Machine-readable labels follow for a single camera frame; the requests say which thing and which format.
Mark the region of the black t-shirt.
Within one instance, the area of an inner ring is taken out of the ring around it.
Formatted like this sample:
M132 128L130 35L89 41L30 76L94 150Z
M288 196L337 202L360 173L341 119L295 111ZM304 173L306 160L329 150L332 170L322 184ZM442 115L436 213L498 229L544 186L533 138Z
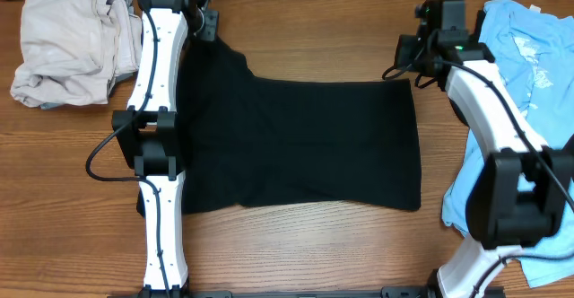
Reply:
M198 42L180 64L177 112L185 214L339 200L421 206L406 80L266 79L225 42Z

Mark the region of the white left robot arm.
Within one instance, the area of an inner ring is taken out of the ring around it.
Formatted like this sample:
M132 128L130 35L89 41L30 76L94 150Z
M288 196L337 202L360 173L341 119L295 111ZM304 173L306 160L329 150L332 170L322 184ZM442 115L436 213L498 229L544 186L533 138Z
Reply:
M112 127L138 182L145 220L146 269L141 297L188 297L183 250L185 168L178 140L176 93L180 56L187 42L216 38L218 13L211 0L139 0L142 55L125 110Z

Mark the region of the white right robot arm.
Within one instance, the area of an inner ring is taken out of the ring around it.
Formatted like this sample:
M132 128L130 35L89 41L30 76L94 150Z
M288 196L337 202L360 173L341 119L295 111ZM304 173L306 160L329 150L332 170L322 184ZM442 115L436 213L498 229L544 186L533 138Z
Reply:
M484 159L465 206L468 235L426 285L387 286L383 297L502 297L491 282L513 260L561 228L573 205L573 143L553 150L519 113L495 57L465 23L464 0L426 0L421 23L399 38L394 70L427 77L473 132Z

